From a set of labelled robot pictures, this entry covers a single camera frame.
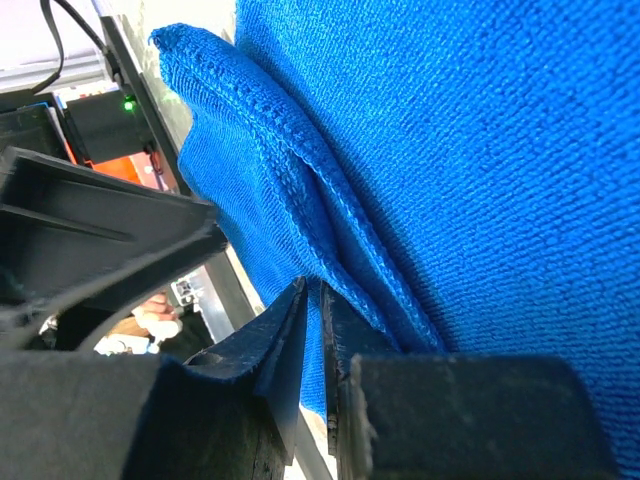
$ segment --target knitted fabric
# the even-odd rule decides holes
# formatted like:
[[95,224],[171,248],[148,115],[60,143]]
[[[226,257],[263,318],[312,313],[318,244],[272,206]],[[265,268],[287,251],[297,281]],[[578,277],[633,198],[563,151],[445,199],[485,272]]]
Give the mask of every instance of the knitted fabric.
[[540,353],[640,477],[640,3],[240,0],[156,31],[180,168],[265,303],[319,281],[404,351]]

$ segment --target wire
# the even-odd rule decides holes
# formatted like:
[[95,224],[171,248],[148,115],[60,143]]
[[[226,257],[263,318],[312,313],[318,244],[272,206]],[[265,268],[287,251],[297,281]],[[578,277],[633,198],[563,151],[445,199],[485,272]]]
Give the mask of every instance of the wire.
[[[62,9],[67,12],[67,14],[78,24],[78,26],[86,33],[91,41],[98,47],[100,53],[106,55],[108,50],[102,39],[96,34],[96,32],[89,26],[89,24],[80,16],[75,8],[73,8],[67,0],[54,0]],[[53,72],[47,79],[37,84],[35,87],[31,89],[32,94],[40,93],[42,90],[50,86],[53,82],[60,78],[60,74],[62,73],[62,67],[64,66],[64,48],[62,46],[62,39],[60,38],[60,32],[58,32],[58,27],[56,26],[56,21],[53,18],[53,12],[51,11],[51,0],[40,0],[40,9],[42,10],[42,15],[44,16],[45,21],[47,22],[47,26],[49,27],[49,31],[53,36],[53,40],[56,42],[56,46],[58,47],[58,55],[60,57],[60,63],[58,64],[58,68],[55,72]]]

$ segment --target blue cloth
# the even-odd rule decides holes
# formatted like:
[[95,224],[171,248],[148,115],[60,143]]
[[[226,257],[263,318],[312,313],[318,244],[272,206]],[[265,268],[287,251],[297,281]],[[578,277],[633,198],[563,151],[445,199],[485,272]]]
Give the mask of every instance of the blue cloth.
[[271,302],[319,279],[405,351],[557,354],[640,477],[638,0],[239,0],[156,31],[187,182]]

